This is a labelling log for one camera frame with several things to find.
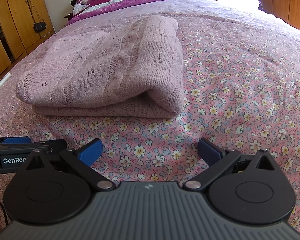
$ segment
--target silver screw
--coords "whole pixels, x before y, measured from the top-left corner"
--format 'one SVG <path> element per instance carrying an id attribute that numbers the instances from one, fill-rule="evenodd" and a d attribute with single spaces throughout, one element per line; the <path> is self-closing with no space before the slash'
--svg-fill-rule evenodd
<path id="1" fill-rule="evenodd" d="M 263 153 L 268 152 L 268 151 L 270 151 L 269 148 L 261 148 L 261 149 L 260 149 L 260 152 L 263 152 Z"/>
<path id="2" fill-rule="evenodd" d="M 187 181 L 186 182 L 186 187 L 196 189 L 196 188 L 201 187 L 201 183 L 196 181 L 196 180 Z"/>
<path id="3" fill-rule="evenodd" d="M 109 180 L 102 180 L 98 182 L 97 186 L 99 188 L 108 189 L 112 187 L 112 182 Z"/>

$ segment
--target black robotic device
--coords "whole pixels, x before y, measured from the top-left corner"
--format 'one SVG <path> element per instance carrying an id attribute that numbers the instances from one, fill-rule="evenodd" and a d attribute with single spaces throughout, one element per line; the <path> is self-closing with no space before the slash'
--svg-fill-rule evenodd
<path id="1" fill-rule="evenodd" d="M 300 239 L 286 223 L 295 193 L 267 149 L 242 155 L 204 139 L 198 149 L 210 167 L 182 188 L 128 181 L 116 187 L 74 149 L 34 150 L 5 190 L 13 221 L 0 240 Z"/>

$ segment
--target cable knit pattern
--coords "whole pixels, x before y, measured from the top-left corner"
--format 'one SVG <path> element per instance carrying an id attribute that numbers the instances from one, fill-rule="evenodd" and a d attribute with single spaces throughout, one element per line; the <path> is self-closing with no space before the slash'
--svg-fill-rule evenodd
<path id="1" fill-rule="evenodd" d="M 52 40 L 17 96 L 40 115 L 176 116 L 184 97 L 177 29 L 174 18 L 153 15 L 111 34 Z"/>

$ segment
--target black cable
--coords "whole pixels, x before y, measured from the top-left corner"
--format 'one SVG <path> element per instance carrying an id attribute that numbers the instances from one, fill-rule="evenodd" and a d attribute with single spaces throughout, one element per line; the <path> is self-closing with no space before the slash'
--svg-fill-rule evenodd
<path id="1" fill-rule="evenodd" d="M 2 208 L 2 211 L 3 211 L 4 221 L 6 222 L 6 226 L 8 226 L 9 222 L 8 222 L 8 218 L 7 218 L 7 213 L 6 213 L 6 210 L 3 206 L 3 204 L 1 203 L 1 201 L 0 201 L 0 207 Z"/>

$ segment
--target gray ribbed panel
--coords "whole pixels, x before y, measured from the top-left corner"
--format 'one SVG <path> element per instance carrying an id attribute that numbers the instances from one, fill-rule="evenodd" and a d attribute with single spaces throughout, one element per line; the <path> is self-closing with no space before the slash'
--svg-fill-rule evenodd
<path id="1" fill-rule="evenodd" d="M 12 222 L 0 240 L 299 240 L 286 223 L 238 225 L 216 214 L 200 193 L 176 182 L 122 182 L 97 193 L 80 215 L 53 226 Z"/>

